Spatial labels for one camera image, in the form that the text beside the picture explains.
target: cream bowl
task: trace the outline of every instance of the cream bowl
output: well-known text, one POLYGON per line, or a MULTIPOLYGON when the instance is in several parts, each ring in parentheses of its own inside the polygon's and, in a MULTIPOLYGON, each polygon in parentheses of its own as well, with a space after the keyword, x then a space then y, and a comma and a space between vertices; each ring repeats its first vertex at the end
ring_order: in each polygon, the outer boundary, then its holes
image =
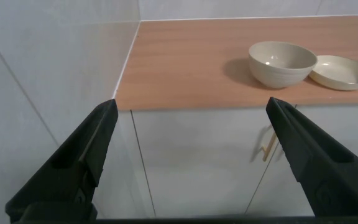
POLYGON ((317 63, 316 55, 295 44, 259 42, 249 48, 252 75, 271 88, 283 88, 304 80, 317 63))

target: cream plate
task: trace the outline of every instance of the cream plate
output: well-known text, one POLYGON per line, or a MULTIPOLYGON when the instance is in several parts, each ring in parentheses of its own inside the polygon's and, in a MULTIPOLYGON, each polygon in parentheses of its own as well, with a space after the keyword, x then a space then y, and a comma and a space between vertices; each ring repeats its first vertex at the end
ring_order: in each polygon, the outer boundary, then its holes
POLYGON ((310 78, 335 90, 358 90, 358 61, 333 55, 320 55, 317 59, 310 78))

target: white wall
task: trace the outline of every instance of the white wall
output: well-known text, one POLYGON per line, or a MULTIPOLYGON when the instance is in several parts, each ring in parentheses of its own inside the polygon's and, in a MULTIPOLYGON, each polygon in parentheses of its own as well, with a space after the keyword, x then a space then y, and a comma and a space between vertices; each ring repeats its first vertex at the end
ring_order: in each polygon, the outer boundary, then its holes
MULTIPOLYGON (((137 0, 0 0, 0 223, 8 222, 5 203, 96 105, 111 99, 138 25, 137 0)), ((115 185, 96 190, 100 217, 152 213, 139 189, 147 186, 136 168, 142 165, 131 164, 139 163, 139 148, 120 148, 135 139, 126 133, 117 128, 109 147, 101 185, 115 185), (119 162, 110 163, 117 154, 119 162)))
POLYGON ((0 223, 5 203, 57 148, 0 58, 0 223))
POLYGON ((139 0, 143 21, 358 14, 358 0, 139 0))
POLYGON ((0 52, 57 143, 111 99, 138 25, 136 0, 0 0, 0 52))

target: tile grout line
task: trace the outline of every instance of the tile grout line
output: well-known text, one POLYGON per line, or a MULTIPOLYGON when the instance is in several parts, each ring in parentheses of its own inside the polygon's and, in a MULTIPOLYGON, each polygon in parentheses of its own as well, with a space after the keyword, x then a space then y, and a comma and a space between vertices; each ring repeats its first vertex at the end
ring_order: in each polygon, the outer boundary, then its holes
POLYGON ((137 145, 138 145, 138 147, 139 147, 140 158, 142 159, 142 165, 143 165, 144 175, 145 175, 145 177, 146 177, 147 187, 149 188, 150 199, 151 199, 151 201, 152 201, 154 217, 156 217, 155 208, 154 208, 154 202, 153 202, 153 196, 152 196, 152 192, 150 191, 149 179, 147 178, 146 168, 145 168, 145 166, 144 166, 142 150, 140 150, 140 143, 139 143, 139 138, 138 138, 138 136, 137 136, 137 130, 136 130, 136 126, 135 126, 135 119, 134 119, 134 114, 133 114, 132 110, 131 110, 131 117, 132 117, 132 122, 134 123, 136 141, 137 141, 137 145))
POLYGON ((138 15, 139 15, 139 22, 142 22, 142 11, 140 10, 140 1, 141 0, 137 0, 137 10, 138 10, 138 15))
POLYGON ((320 0, 320 3, 318 4, 317 10, 316 10, 316 16, 318 15, 318 11, 320 10, 320 7, 322 5, 324 0, 320 0))
POLYGON ((117 81, 117 85, 116 85, 116 87, 115 87, 115 89, 114 89, 114 92, 112 93, 112 99, 114 99, 114 98, 116 97, 119 84, 120 84, 120 82, 121 82, 122 77, 124 76, 125 68, 127 67, 127 62, 128 62, 128 60, 129 60, 129 56, 130 56, 130 54, 131 54, 131 52, 132 52, 132 48, 133 48, 133 46, 134 46, 134 44, 135 44, 135 40, 136 40, 136 37, 137 37, 137 33, 138 33, 138 31, 139 31, 139 28, 140 28, 140 23, 141 23, 141 21, 139 21, 139 23, 138 23, 138 25, 137 25, 137 29, 136 29, 136 32, 135 32, 135 35, 134 35, 134 39, 132 40, 131 46, 129 47, 127 57, 126 57, 126 59, 125 59, 124 65, 122 66, 121 74, 120 74, 120 76, 119 76, 119 78, 118 78, 118 81, 117 81))
POLYGON ((44 125, 45 129, 47 130, 47 132, 49 133, 50 137, 53 139, 54 143, 56 144, 56 146, 59 146, 58 141, 56 140, 55 136, 52 134, 51 130, 49 129, 49 127, 47 126, 45 120, 42 118, 41 114, 39 113, 39 111, 37 110, 37 108, 35 107, 35 105, 33 104, 33 102, 31 101, 30 97, 28 96, 28 94, 26 93, 26 91, 24 90, 23 86, 20 84, 19 80, 17 79, 17 77, 15 76, 15 74, 12 71, 12 68, 8 65, 8 63, 6 62, 5 58, 2 56, 2 53, 0 52, 0 60, 2 61, 2 63, 5 65, 5 67, 7 68, 9 74, 11 74, 11 77, 13 78, 13 80, 16 82, 16 85, 20 88, 21 92, 23 93, 23 95, 25 96, 25 98, 27 99, 27 101, 30 103, 30 106, 32 107, 32 109, 35 111, 36 115, 38 116, 38 118, 41 120, 41 123, 44 125))

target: cabinet door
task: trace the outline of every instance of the cabinet door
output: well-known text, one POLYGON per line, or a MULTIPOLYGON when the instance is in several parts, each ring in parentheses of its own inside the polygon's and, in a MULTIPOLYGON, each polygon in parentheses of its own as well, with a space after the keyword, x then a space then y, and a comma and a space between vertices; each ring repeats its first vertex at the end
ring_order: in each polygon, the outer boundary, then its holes
POLYGON ((245 212, 267 166, 260 147, 273 134, 264 109, 133 116, 156 216, 245 212))
POLYGON ((358 156, 358 105, 298 106, 297 109, 358 156))
POLYGON ((308 199, 278 144, 247 209, 256 217, 313 216, 308 199))
MULTIPOLYGON (((310 120, 358 156, 358 105, 297 106, 310 120)), ((277 146, 247 215, 313 215, 301 185, 296 182, 281 145, 277 146)))

